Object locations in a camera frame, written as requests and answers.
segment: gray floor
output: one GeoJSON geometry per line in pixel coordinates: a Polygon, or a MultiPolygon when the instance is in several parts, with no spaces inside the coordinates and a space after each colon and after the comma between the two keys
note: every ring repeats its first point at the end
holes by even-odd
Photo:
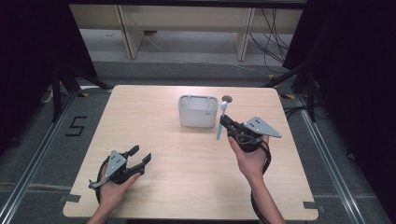
{"type": "MultiPolygon", "coordinates": [[[[143,41],[137,58],[131,61],[125,52],[120,32],[81,30],[81,33],[99,78],[113,85],[182,83],[254,87],[268,82],[269,75],[278,77],[281,72],[286,71],[279,67],[281,63],[265,57],[252,41],[247,46],[245,61],[238,62],[232,34],[163,31],[147,33],[148,38],[143,41]]],[[[265,45],[263,35],[254,36],[265,45]]],[[[285,42],[290,42],[290,35],[283,37],[285,42]]],[[[270,45],[269,49],[277,52],[276,45],[270,45]]],[[[279,84],[279,93],[290,93],[291,82],[292,80],[288,80],[279,84]]],[[[83,80],[80,83],[82,86],[91,85],[83,80]]],[[[109,95],[109,92],[94,89],[87,97],[74,99],[11,223],[86,221],[84,218],[68,218],[63,215],[64,197],[74,183],[109,95]],[[69,128],[75,116],[87,117],[79,121],[85,126],[84,132],[79,137],[67,137],[67,133],[76,131],[69,128]]],[[[280,100],[285,108],[297,106],[296,100],[280,100]]],[[[326,110],[316,107],[315,113],[318,129],[366,223],[390,223],[360,168],[347,158],[347,146],[328,119],[326,110]]],[[[21,145],[10,146],[0,157],[0,202],[6,201],[13,186],[20,180],[50,126],[51,116],[51,102],[39,107],[19,134],[21,145]]],[[[318,147],[306,127],[303,114],[299,111],[290,116],[289,125],[319,210],[318,219],[309,223],[352,223],[318,147]]],[[[125,220],[110,219],[109,223],[125,223],[125,220]]],[[[133,223],[165,222],[136,220],[133,223]]],[[[303,222],[290,220],[289,223],[303,222]]]]}

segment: black cable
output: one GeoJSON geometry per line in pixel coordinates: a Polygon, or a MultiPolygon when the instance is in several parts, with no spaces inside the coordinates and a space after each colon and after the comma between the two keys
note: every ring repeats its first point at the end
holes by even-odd
{"type": "Polygon", "coordinates": [[[264,51],[265,53],[269,54],[271,57],[273,57],[275,60],[277,60],[280,63],[283,63],[283,60],[279,57],[277,57],[273,52],[269,51],[268,49],[266,49],[265,47],[263,47],[254,37],[252,34],[250,34],[251,39],[253,40],[253,42],[256,44],[256,46],[264,51]]]}
{"type": "Polygon", "coordinates": [[[264,16],[265,22],[267,23],[268,28],[270,29],[270,36],[267,36],[266,34],[264,34],[264,36],[267,37],[267,38],[268,38],[271,42],[273,42],[274,44],[277,44],[277,46],[278,46],[278,48],[279,48],[279,53],[280,53],[281,55],[285,55],[285,53],[283,52],[282,47],[285,48],[285,49],[289,49],[289,46],[280,38],[279,34],[278,34],[277,31],[276,31],[276,9],[273,8],[273,25],[272,25],[272,26],[271,26],[270,22],[268,21],[268,19],[267,19],[266,15],[265,15],[265,12],[264,12],[263,9],[262,9],[262,15],[264,16]],[[276,41],[273,41],[273,40],[271,39],[271,35],[274,36],[274,39],[275,39],[276,41]],[[280,40],[284,45],[286,45],[286,47],[282,46],[282,45],[279,43],[278,40],[280,40]]]}
{"type": "MultiPolygon", "coordinates": [[[[267,171],[268,167],[270,166],[271,163],[271,152],[270,152],[270,147],[268,146],[268,144],[264,141],[261,141],[259,143],[259,147],[264,150],[265,155],[267,160],[265,161],[264,166],[262,167],[262,174],[264,175],[264,173],[267,171]]],[[[264,224],[270,224],[270,222],[265,218],[265,216],[260,212],[259,207],[256,204],[256,201],[254,200],[253,197],[253,190],[250,192],[250,200],[251,200],[251,206],[253,207],[253,211],[256,214],[256,216],[259,218],[259,220],[264,223],[264,224]]]]}

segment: human hand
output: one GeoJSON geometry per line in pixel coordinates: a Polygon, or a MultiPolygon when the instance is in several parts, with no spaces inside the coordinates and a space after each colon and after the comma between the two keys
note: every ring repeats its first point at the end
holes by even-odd
{"type": "MultiPolygon", "coordinates": [[[[105,179],[107,164],[102,169],[101,180],[105,179]]],[[[115,184],[112,181],[106,182],[100,187],[100,202],[96,212],[88,220],[87,224],[102,224],[106,223],[113,209],[122,202],[125,198],[126,191],[132,186],[140,173],[130,176],[122,184],[115,184]]]]}
{"type": "MultiPolygon", "coordinates": [[[[269,144],[269,136],[263,135],[263,141],[269,144]]],[[[262,181],[262,168],[264,167],[266,161],[266,154],[264,150],[258,148],[255,151],[246,153],[241,147],[238,145],[236,140],[231,136],[228,137],[228,141],[230,142],[230,146],[235,153],[236,159],[238,161],[239,170],[245,176],[247,181],[251,184],[254,180],[262,181]]]]}
{"type": "MultiPolygon", "coordinates": [[[[106,168],[107,165],[102,169],[101,180],[105,179],[106,168]]],[[[104,206],[106,209],[110,209],[112,211],[119,203],[122,202],[128,188],[132,186],[139,176],[140,173],[134,174],[122,184],[115,184],[112,181],[106,182],[100,188],[99,206],[104,206]]]]}

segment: metal stand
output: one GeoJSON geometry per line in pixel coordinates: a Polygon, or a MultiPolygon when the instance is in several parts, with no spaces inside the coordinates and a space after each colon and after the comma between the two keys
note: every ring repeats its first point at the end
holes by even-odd
{"type": "Polygon", "coordinates": [[[331,49],[333,37],[337,33],[337,25],[341,24],[341,21],[345,16],[343,14],[344,10],[340,10],[343,2],[344,0],[339,0],[334,3],[332,8],[329,9],[331,13],[319,30],[311,49],[308,51],[308,54],[305,57],[305,60],[300,65],[297,65],[295,68],[291,69],[288,73],[276,78],[266,85],[263,85],[265,88],[273,88],[275,85],[297,75],[291,86],[291,90],[293,92],[299,93],[302,92],[305,87],[307,87],[307,110],[308,115],[313,122],[315,122],[315,73],[318,71],[319,66],[325,61],[325,56],[331,49]]]}

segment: table top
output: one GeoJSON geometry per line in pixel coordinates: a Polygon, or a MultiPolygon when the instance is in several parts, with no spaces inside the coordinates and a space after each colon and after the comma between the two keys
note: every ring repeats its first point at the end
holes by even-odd
{"type": "Polygon", "coordinates": [[[250,188],[239,172],[225,129],[216,139],[221,110],[214,128],[180,125],[181,95],[230,95],[226,114],[243,122],[260,116],[282,134],[270,139],[272,162],[264,175],[280,212],[289,220],[313,220],[318,210],[305,209],[313,202],[303,166],[274,89],[182,86],[116,86],[70,192],[81,196],[67,202],[67,217],[90,217],[97,208],[88,188],[112,149],[124,152],[139,145],[127,167],[152,154],[146,173],[127,193],[113,217],[159,219],[257,219],[251,208],[250,188]]]}

